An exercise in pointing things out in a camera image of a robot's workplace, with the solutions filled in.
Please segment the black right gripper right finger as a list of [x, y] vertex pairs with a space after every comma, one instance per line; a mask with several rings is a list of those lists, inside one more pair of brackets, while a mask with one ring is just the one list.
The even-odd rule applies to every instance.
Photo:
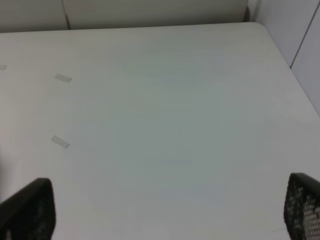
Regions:
[[291, 173], [283, 219], [290, 239], [320, 240], [320, 182], [305, 173]]

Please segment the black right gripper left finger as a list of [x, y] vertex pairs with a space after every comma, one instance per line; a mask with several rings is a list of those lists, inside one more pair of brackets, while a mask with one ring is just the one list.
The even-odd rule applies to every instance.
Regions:
[[37, 178], [0, 204], [2, 240], [50, 240], [56, 227], [53, 185]]

